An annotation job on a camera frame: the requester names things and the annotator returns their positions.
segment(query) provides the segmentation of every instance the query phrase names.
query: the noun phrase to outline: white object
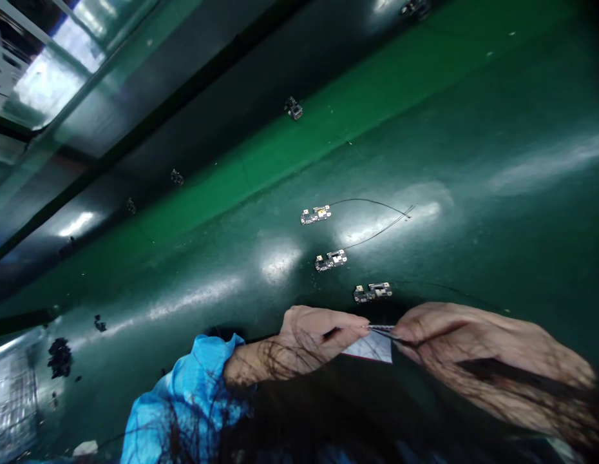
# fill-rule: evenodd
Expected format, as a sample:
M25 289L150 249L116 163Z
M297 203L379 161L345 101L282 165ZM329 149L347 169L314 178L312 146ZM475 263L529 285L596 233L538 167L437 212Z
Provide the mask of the white object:
M74 448L72 456L87 456L89 454L98 453L98 442L95 440L83 441L80 445Z
M392 364L392 341L371 331L368 336L344 350L343 354Z

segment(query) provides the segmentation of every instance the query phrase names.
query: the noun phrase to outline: circuit board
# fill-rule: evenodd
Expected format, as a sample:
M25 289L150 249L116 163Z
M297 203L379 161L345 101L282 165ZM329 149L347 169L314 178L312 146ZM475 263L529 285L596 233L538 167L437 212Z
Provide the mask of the circuit board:
M347 256L345 254L345 250L333 251L327 254L327 259L323 259L321 255L317 256L317 259L314 261L314 267L319 272L328 271L333 267L342 266L347 262Z
M358 285L353 291L353 297L357 303L370 303L386 296L392 296L392 288L388 282L369 284L368 290L364 290L363 286Z
M301 223L312 224L313 222L326 220L331 215L332 212L330 211L329 205L320 206L318 208L312 208L312 212L310 212L307 209L304 209L304 212L301 215Z

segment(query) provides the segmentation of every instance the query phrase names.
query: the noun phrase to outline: green surface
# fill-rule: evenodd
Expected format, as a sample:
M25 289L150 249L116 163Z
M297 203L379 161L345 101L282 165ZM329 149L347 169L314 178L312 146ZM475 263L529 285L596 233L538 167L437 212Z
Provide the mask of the green surface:
M452 2L304 102L299 124L276 120L5 302L0 316L59 304L49 340L69 339L83 375L51 382L41 363L41 404L61 398L43 411L45 446L120 433L195 334L262 336L295 303L353 309L371 282L404 305L483 306L402 282L456 287L599 366L599 40L570 2L525 5ZM316 255L396 218L347 202L300 224L305 208L355 197L417 207L317 274Z

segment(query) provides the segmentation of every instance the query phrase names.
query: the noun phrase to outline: electronic component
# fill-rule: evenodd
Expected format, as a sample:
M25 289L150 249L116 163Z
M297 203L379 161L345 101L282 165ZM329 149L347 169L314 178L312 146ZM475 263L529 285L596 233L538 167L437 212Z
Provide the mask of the electronic component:
M401 8L401 15L422 21L430 14L430 6L430 0L407 0Z
M301 214L301 223L312 224L313 222L326 220L331 215L332 212L330 211L329 205L321 206L319 208L312 208L312 212L304 209L304 212Z
M126 203L126 207L128 208L128 211L131 214L136 214L137 213L137 207L136 207L136 205L134 205L134 202L132 201L132 198L128 198L128 203Z
M293 97L289 97L287 101L285 101L285 111L294 121L301 118L301 116L304 114L304 109Z
M369 284L366 291L363 286L358 285L353 291L353 297L358 303L370 303L385 296L392 296L392 288L388 282Z
M332 269L333 267L342 266L346 262L347 256L345 250L338 250L328 253L326 260L324 260L321 255L317 256L317 259L314 261L314 267L317 271L323 272Z
M179 184L179 186L181 187L182 185L184 185L184 176L182 176L181 174L179 174L179 172L177 172L176 169L174 169L171 172L171 180L175 183L175 184Z

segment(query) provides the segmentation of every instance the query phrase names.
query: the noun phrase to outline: black wire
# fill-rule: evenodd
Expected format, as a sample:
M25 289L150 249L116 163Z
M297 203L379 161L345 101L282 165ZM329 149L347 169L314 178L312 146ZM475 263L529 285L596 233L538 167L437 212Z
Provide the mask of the black wire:
M362 198L352 198L352 199L353 199L353 200L361 200ZM345 201L350 201L350 200L342 200L342 201L339 201L338 203L342 203L342 202L345 202ZM379 203L379 202L374 202L374 201L372 201L372 200L366 200L366 201L369 201L369 202L371 202L371 203L378 203L378 204L382 204L382 205L384 205L384 206L388 206L388 205L386 205L386 204ZM415 205L412 205L412 206L410 206L410 207L409 207L409 209L407 209L407 211L405 211L404 213L403 213L402 211L399 211L399 213L400 213L401 215L398 217L398 219L396 219L394 222L392 222L392 223L391 223L389 226L387 226L385 229L383 229L383 230L381 230L381 231L377 232L377 233L376 233L375 235L373 235L372 237L370 237L370 238L367 238L366 240L363 240L363 241L362 241L362 242L360 242L360 243L356 243L356 244L354 244L354 245L351 245L351 246L348 246L348 247L344 247L343 249L347 250L347 249L349 249L349 248L353 248L354 246L358 246L358 245L364 244L364 243L368 242L369 240L372 240L372 239L373 239L373 238L375 238L376 236L378 236L378 235L380 235L380 234L384 233L384 232L385 232L387 229L389 229L390 227L392 227L393 225L395 225L395 224L396 224L397 222L399 222L399 221L400 221L402 218L404 218L404 217L411 218L411 216L409 216L409 213L410 213L410 212L411 212L411 211L412 211L414 208L415 208Z
M413 206L412 206L410 209L408 209L406 212L404 212L404 213L403 213L402 211L400 211L400 210L398 210L398 209L396 209L396 208L393 208L393 207L392 207L392 206L390 206L390 205L386 205L385 203L381 203L381 202L376 202L375 200L367 200L366 198L349 198L348 200L340 200L339 202L336 202L336 203L330 203L330 206L333 206L333 205L335 205L335 204L339 204L339 203L348 202L348 201L367 201L367 202L374 203L374 204L380 204L381 206L385 206L386 208L393 209L393 210L394 210L394 211L396 211L397 213L400 213L400 214L402 214L402 215L404 215L404 216L407 216L407 214L408 214L408 213L409 213L409 212L410 212L410 211L411 211L413 208L415 208L415 205L413 205Z

